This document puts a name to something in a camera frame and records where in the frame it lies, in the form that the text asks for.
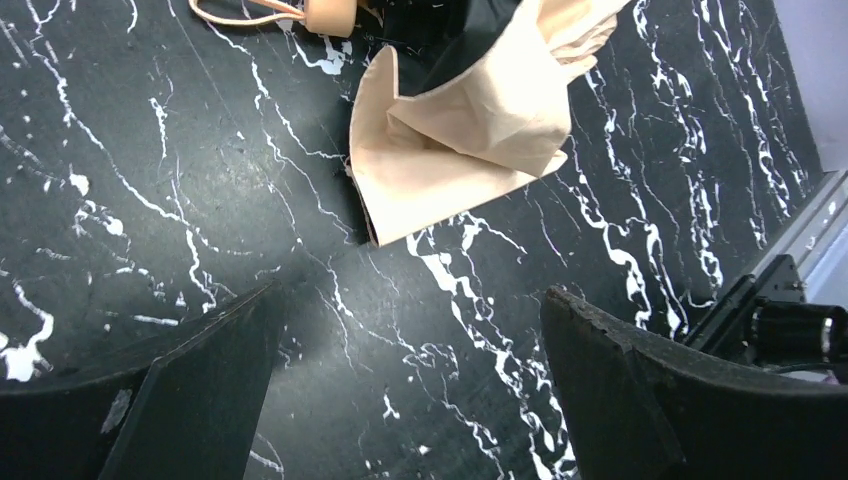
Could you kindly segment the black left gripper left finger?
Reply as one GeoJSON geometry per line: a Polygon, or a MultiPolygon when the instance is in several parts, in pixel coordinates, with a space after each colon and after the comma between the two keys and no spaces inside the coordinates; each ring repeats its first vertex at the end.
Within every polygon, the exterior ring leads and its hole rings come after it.
{"type": "Polygon", "coordinates": [[[1,386],[5,479],[239,479],[277,357],[270,283],[163,334],[1,386]]]}

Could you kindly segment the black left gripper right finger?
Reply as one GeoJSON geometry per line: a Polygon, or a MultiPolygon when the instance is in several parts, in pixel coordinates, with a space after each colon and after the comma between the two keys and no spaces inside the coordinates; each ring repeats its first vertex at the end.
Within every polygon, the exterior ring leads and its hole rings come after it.
{"type": "Polygon", "coordinates": [[[584,479],[843,479],[847,390],[734,364],[553,287],[543,340],[584,479]]]}

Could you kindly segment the beige and black folding umbrella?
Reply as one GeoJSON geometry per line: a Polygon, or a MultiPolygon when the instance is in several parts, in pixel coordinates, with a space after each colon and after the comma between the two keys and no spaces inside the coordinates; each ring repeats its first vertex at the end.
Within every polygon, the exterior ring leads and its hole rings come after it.
{"type": "Polygon", "coordinates": [[[380,48],[359,82],[349,176],[368,235],[383,246],[502,197],[565,162],[569,84],[596,64],[620,1],[306,1],[257,18],[350,37],[365,11],[380,48]]]}

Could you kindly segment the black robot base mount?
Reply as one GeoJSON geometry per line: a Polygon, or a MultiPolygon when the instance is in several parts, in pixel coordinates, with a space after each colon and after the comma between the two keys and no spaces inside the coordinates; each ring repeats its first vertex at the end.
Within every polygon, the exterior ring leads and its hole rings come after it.
{"type": "Polygon", "coordinates": [[[838,384],[847,383],[847,310],[808,302],[788,254],[773,256],[759,274],[742,276],[677,340],[767,372],[827,374],[838,384]]]}

